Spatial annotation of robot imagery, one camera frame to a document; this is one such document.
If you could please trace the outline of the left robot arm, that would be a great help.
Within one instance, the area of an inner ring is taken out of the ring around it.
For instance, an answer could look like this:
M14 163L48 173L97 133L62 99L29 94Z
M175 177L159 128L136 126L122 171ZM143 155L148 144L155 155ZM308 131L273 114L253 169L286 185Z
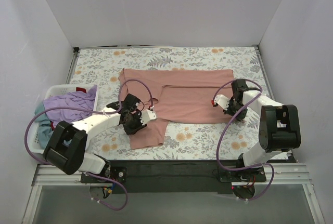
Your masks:
M128 94L121 102L108 104L106 110L120 110L114 114L95 114L83 120L68 123L61 121L54 129L44 149L43 158L67 175L77 171L92 173L99 182L111 175L107 160L86 152L90 140L102 132L119 125L127 135L133 135L147 125L142 123L140 100Z

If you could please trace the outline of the pink t-shirt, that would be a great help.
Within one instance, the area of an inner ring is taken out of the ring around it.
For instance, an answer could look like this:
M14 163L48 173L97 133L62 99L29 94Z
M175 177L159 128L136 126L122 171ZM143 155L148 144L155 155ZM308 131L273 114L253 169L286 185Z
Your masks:
M151 104L157 119L130 136L131 149L160 146L169 122L181 124L221 124L230 116L222 108L213 107L216 91L230 98L230 85L221 86L234 79L232 70L133 70L123 69L119 75L124 84L121 97L132 94L146 107Z

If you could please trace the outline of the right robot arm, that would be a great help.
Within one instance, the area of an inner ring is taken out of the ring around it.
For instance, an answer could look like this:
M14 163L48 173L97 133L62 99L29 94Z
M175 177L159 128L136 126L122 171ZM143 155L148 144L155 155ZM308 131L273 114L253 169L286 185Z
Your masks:
M235 79L222 85L231 86L232 96L219 91L213 96L212 105L221 107L224 114L231 116L227 125L242 121L251 109L259 117L257 143L235 161L234 167L227 167L217 159L217 176L220 182L244 182L246 186L255 181L265 181L264 166L274 156L297 149L301 144L298 109L292 104L276 102L263 94L262 87L249 79Z

